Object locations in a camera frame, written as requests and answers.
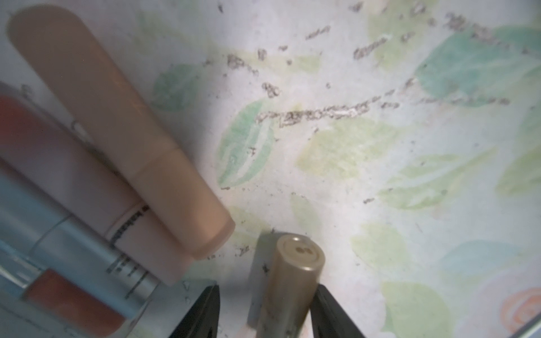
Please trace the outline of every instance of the gold cylinder cap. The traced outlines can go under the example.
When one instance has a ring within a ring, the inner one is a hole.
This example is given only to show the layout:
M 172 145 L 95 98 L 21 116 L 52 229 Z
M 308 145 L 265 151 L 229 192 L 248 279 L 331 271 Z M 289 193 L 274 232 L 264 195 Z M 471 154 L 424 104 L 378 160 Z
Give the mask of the gold cylinder cap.
M 310 238 L 284 235 L 278 239 L 256 338 L 295 338 L 325 264 L 323 250 Z

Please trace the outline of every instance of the orange rose print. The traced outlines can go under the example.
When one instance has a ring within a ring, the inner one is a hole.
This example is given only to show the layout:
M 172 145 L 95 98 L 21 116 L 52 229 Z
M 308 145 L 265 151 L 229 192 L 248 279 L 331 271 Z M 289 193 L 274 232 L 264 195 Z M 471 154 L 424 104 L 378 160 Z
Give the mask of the orange rose print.
M 500 309 L 503 326 L 515 333 L 541 312 L 541 288 L 531 288 L 512 294 L 504 300 Z

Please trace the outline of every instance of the pink cosmetic tube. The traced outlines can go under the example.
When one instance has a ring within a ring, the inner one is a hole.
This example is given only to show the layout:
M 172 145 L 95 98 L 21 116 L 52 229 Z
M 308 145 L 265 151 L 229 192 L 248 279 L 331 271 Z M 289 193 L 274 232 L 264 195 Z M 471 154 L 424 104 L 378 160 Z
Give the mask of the pink cosmetic tube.
M 192 257 L 132 188 L 46 112 L 0 83 L 0 157 L 167 285 Z

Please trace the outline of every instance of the concealer tube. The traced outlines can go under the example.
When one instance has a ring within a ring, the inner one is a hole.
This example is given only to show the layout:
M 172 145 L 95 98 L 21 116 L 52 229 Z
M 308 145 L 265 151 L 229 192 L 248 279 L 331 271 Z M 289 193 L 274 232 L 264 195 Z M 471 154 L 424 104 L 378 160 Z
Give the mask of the concealer tube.
M 95 337 L 117 331 L 124 317 L 70 281 L 0 241 L 0 290 Z
M 235 227 L 227 210 L 76 15 L 32 6 L 10 18 L 7 33 L 194 258 L 227 241 Z
M 1 160 L 0 238 L 125 318 L 146 306 L 159 283 Z
M 49 114 L 0 82 L 0 157 L 171 286 L 193 258 L 125 181 Z
M 308 237 L 278 239 L 256 338 L 296 338 L 306 319 L 325 264 L 321 248 Z

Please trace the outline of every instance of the light green leaf print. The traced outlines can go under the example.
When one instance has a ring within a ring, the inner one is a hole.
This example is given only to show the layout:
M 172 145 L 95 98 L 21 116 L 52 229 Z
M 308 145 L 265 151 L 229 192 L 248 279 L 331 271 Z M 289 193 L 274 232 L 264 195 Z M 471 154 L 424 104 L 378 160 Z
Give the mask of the light green leaf print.
M 344 118 L 331 126 L 304 147 L 296 161 L 299 169 L 316 176 L 356 177 L 362 162 L 383 157 L 400 136 L 398 128 L 364 117 Z
M 483 34 L 466 29 L 435 48 L 415 75 L 433 97 L 479 107 L 505 96 L 541 65 L 539 34 L 517 26 Z
M 374 269 L 409 264 L 406 242 L 395 228 L 387 224 L 367 223 L 362 225 L 362 229 L 362 235 L 351 237 L 351 248 L 363 262 Z
M 241 208 L 230 207 L 229 213 L 236 224 L 229 241 L 236 247 L 248 246 L 254 249 L 261 233 L 271 231 L 267 222 Z
M 434 290 L 408 282 L 384 282 L 381 292 L 400 338 L 451 338 L 451 312 Z
M 301 229 L 306 232 L 308 237 L 319 239 L 323 224 L 318 217 L 318 212 L 314 209 L 310 201 L 304 196 L 292 193 L 289 204 Z
M 456 194 L 468 175 L 495 151 L 485 151 L 466 163 L 452 154 L 419 157 L 390 179 L 378 196 L 398 209 L 434 206 Z
M 520 255 L 518 246 L 475 240 L 460 244 L 440 261 L 441 269 L 450 274 L 475 277 L 491 273 Z
M 263 101 L 242 109 L 222 136 L 216 153 L 218 184 L 229 188 L 251 180 L 263 167 L 274 144 L 272 121 L 255 121 Z
M 152 89 L 152 107 L 176 112 L 190 108 L 197 100 L 201 66 L 178 64 L 161 73 Z
M 541 143 L 541 101 L 530 108 L 526 118 L 520 124 L 518 135 Z
M 538 188 L 541 183 L 541 144 L 516 159 L 505 169 L 496 191 L 514 195 Z
M 374 50 L 379 65 L 390 69 L 423 41 L 428 19 L 438 0 L 390 0 L 385 11 L 369 15 L 368 35 L 372 41 L 387 41 Z

